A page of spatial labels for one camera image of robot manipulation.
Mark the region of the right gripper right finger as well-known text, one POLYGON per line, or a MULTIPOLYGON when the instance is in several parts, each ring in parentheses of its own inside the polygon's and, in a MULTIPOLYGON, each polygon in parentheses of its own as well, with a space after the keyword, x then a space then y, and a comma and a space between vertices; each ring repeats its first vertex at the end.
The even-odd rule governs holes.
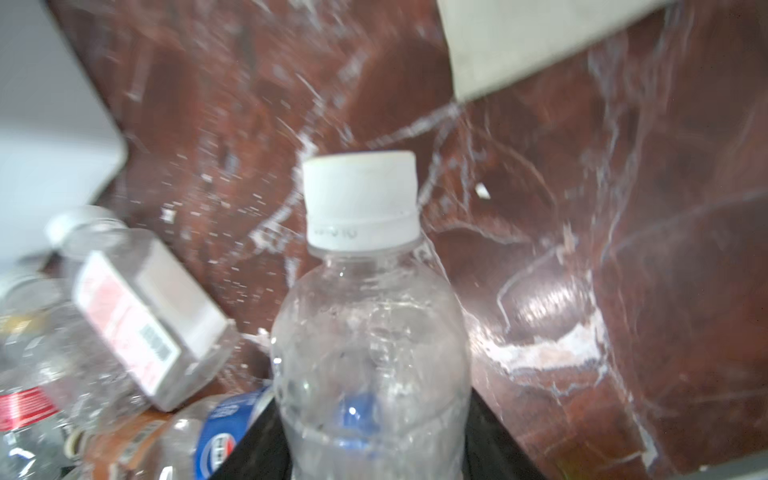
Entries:
POLYGON ((547 479, 476 389, 471 392, 465 433, 463 479, 547 479))

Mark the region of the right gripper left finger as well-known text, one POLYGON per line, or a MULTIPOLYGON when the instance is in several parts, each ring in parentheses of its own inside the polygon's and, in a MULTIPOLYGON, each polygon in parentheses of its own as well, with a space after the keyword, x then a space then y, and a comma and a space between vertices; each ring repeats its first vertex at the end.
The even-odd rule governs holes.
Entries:
POLYGON ((272 400, 211 480, 290 480, 293 462, 279 409, 272 400))

